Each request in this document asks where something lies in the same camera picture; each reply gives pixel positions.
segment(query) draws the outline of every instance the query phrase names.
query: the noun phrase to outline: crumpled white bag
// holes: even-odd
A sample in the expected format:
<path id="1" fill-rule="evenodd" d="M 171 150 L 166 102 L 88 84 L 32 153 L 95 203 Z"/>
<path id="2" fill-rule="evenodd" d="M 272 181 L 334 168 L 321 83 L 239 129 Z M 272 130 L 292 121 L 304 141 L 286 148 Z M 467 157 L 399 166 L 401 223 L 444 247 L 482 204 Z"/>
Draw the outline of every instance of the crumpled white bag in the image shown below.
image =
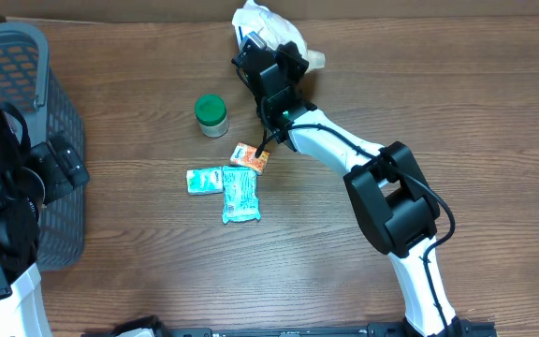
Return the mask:
<path id="1" fill-rule="evenodd" d="M 277 50 L 281 44 L 295 42 L 301 56 L 309 61 L 307 71 L 326 66 L 326 56 L 322 52 L 308 50 L 307 43 L 294 24 L 267 7 L 256 4 L 255 0 L 247 0 L 242 8 L 234 12 L 232 25 L 239 45 L 247 34 L 256 32 L 273 50 Z"/>

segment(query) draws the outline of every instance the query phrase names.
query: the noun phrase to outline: wooden tabletop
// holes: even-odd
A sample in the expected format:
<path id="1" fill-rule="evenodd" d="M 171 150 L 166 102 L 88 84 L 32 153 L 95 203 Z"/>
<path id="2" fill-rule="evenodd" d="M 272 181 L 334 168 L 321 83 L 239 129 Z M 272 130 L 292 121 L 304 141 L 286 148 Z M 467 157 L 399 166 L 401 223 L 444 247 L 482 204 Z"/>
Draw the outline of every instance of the wooden tabletop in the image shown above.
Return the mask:
<path id="1" fill-rule="evenodd" d="M 539 336 L 539 17 L 297 22 L 327 66 L 306 96 L 363 139 L 409 145 L 458 220 L 438 248 L 460 317 Z M 342 180 L 271 144 L 261 221 L 223 225 L 223 196 L 189 196 L 188 169 L 257 145 L 229 22 L 41 24 L 87 131 L 81 261 L 43 275 L 56 336 L 144 315 L 213 329 L 399 321 L 386 256 L 357 226 Z M 230 128 L 198 129 L 212 93 Z M 438 220 L 440 235 L 447 222 Z"/>

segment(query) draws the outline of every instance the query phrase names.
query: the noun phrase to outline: gray basket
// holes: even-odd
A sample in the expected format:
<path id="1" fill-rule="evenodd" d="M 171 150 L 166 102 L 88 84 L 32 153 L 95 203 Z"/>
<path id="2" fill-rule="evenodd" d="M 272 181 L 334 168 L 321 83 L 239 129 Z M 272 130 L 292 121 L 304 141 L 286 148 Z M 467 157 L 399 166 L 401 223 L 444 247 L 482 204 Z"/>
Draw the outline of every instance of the gray basket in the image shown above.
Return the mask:
<path id="1" fill-rule="evenodd" d="M 49 68 L 47 40 L 32 25 L 0 23 L 0 99 L 22 112 L 33 145 L 65 130 L 85 158 L 82 120 Z M 43 210 L 37 261 L 42 271 L 71 265 L 82 254 L 84 200 L 81 188 Z"/>

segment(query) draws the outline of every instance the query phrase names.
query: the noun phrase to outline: blue packet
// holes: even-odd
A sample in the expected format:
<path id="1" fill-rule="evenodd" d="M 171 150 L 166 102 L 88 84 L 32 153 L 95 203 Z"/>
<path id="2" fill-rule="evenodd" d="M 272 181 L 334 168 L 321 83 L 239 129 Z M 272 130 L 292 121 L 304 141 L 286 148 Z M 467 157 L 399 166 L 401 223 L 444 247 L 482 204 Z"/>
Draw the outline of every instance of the blue packet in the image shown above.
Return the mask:
<path id="1" fill-rule="evenodd" d="M 224 166 L 224 224 L 261 220 L 256 190 L 257 174 L 252 169 Z"/>

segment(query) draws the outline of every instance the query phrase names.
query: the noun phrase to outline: beige wall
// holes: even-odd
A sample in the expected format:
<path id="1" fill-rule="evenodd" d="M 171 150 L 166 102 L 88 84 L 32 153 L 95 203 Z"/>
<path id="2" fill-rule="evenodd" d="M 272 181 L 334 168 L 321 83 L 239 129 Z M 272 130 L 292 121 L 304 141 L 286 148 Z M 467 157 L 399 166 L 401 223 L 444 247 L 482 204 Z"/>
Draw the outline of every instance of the beige wall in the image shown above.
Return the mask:
<path id="1" fill-rule="evenodd" d="M 229 21 L 244 0 L 0 0 L 0 14 L 87 22 Z M 539 15 L 539 0 L 262 0 L 290 20 Z"/>

